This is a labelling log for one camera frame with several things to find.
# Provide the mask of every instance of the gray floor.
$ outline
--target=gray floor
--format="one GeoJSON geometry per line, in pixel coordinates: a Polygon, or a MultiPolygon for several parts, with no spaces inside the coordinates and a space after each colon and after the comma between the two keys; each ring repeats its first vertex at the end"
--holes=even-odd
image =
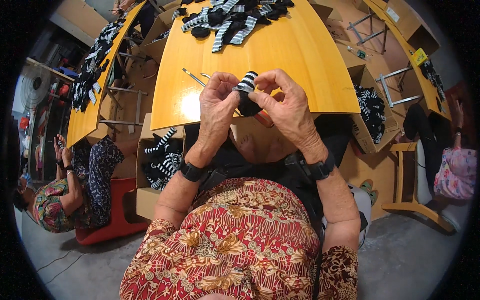
{"type": "MultiPolygon", "coordinates": [[[[56,299],[118,299],[123,272],[143,233],[89,247],[74,232],[46,232],[23,215],[22,234],[43,282],[58,275],[48,289],[56,299]]],[[[359,299],[426,299],[445,273],[458,248],[460,234],[446,235],[415,215],[388,215],[372,223],[359,251],[359,299]]]]}

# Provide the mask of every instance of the metal table frame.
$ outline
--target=metal table frame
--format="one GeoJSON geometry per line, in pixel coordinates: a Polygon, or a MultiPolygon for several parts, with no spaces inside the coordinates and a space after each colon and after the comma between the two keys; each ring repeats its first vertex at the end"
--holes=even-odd
{"type": "Polygon", "coordinates": [[[387,31],[388,31],[388,26],[387,24],[385,24],[385,28],[383,30],[380,30],[378,32],[373,32],[373,16],[375,15],[374,12],[372,12],[372,10],[370,9],[370,7],[368,8],[368,12],[369,14],[367,14],[366,16],[364,16],[363,18],[361,18],[360,20],[352,23],[352,22],[349,22],[348,24],[350,24],[349,27],[347,27],[347,30],[349,29],[352,29],[353,32],[355,33],[355,35],[357,36],[357,38],[360,40],[358,43],[357,43],[357,46],[361,45],[361,44],[364,44],[365,42],[371,40],[372,38],[376,37],[376,36],[379,36],[380,34],[384,34],[384,42],[382,44],[382,52],[381,54],[383,55],[385,53],[385,43],[387,42],[387,31]],[[363,21],[367,20],[367,19],[370,19],[370,35],[367,36],[366,38],[363,38],[361,37],[360,33],[358,32],[358,30],[355,28],[356,25],[362,23],[363,21]]]}

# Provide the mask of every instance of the yellow table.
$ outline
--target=yellow table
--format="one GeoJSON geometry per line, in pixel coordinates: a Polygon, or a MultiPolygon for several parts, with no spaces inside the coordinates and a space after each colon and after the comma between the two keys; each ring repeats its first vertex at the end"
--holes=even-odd
{"type": "Polygon", "coordinates": [[[108,75],[113,66],[113,61],[115,56],[118,53],[120,44],[124,39],[130,25],[133,23],[133,20],[137,16],[140,9],[145,4],[145,1],[138,4],[134,9],[132,9],[126,17],[126,21],[123,23],[123,27],[120,29],[119,34],[113,40],[113,45],[110,48],[110,53],[108,53],[103,62],[100,64],[103,66],[106,60],[109,60],[107,69],[102,72],[100,78],[97,80],[98,84],[102,88],[100,94],[95,92],[96,103],[93,104],[89,102],[85,112],[75,111],[72,109],[70,114],[70,123],[68,125],[68,134],[67,134],[67,147],[71,147],[79,140],[83,139],[84,137],[88,136],[92,132],[98,129],[98,121],[100,120],[100,106],[102,105],[102,100],[107,93],[107,79],[108,75]]]}
{"type": "MultiPolygon", "coordinates": [[[[189,4],[187,12],[198,13],[207,5],[189,4]]],[[[177,18],[160,63],[151,130],[200,121],[198,96],[203,87],[182,68],[205,83],[201,72],[229,72],[241,79],[248,71],[281,68],[303,87],[311,112],[359,113],[345,63],[316,12],[306,0],[296,0],[288,12],[270,25],[256,26],[241,45],[224,45],[217,53],[212,53],[213,32],[197,40],[181,31],[183,22],[177,18]]]]}
{"type": "Polygon", "coordinates": [[[414,59],[412,58],[412,55],[410,54],[410,51],[415,52],[416,49],[414,49],[412,46],[410,46],[409,43],[407,43],[407,41],[405,40],[403,35],[400,33],[398,28],[390,21],[390,19],[385,14],[384,9],[386,7],[386,3],[381,0],[363,0],[363,1],[370,7],[370,9],[380,19],[382,19],[382,21],[385,22],[385,24],[388,26],[388,28],[390,28],[390,31],[392,31],[393,35],[402,46],[403,51],[407,55],[408,60],[412,65],[413,71],[415,72],[415,75],[418,78],[428,110],[434,111],[437,114],[451,120],[452,116],[450,115],[450,108],[448,107],[447,102],[442,103],[442,107],[446,111],[446,113],[444,113],[438,109],[436,99],[437,98],[440,99],[440,96],[438,95],[437,89],[432,85],[430,80],[428,80],[427,78],[425,78],[425,76],[423,76],[420,68],[416,65],[414,59]]]}

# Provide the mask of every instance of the cable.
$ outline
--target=cable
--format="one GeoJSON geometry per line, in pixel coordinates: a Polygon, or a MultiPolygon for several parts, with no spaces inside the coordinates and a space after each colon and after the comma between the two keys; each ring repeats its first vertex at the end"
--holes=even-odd
{"type": "Polygon", "coordinates": [[[55,278],[57,278],[58,275],[62,274],[63,272],[67,271],[68,268],[70,268],[72,266],[72,264],[76,263],[80,257],[84,256],[86,253],[82,253],[73,263],[71,263],[68,267],[65,268],[65,270],[61,271],[60,273],[56,274],[49,282],[46,282],[45,285],[49,284],[50,282],[52,282],[55,278]]]}
{"type": "Polygon", "coordinates": [[[67,252],[67,254],[65,254],[64,256],[62,256],[62,257],[59,257],[59,258],[57,258],[57,259],[54,259],[54,260],[53,260],[53,261],[51,261],[49,264],[47,264],[47,265],[45,265],[45,266],[43,266],[43,267],[39,268],[39,269],[37,270],[37,272],[38,272],[38,271],[40,271],[40,270],[41,270],[41,269],[43,269],[43,268],[46,268],[46,267],[48,267],[49,265],[51,265],[52,263],[56,262],[57,260],[64,258],[65,256],[67,256],[67,255],[68,255],[70,252],[72,252],[72,251],[76,251],[76,249],[70,250],[70,251],[68,251],[68,252],[67,252]]]}

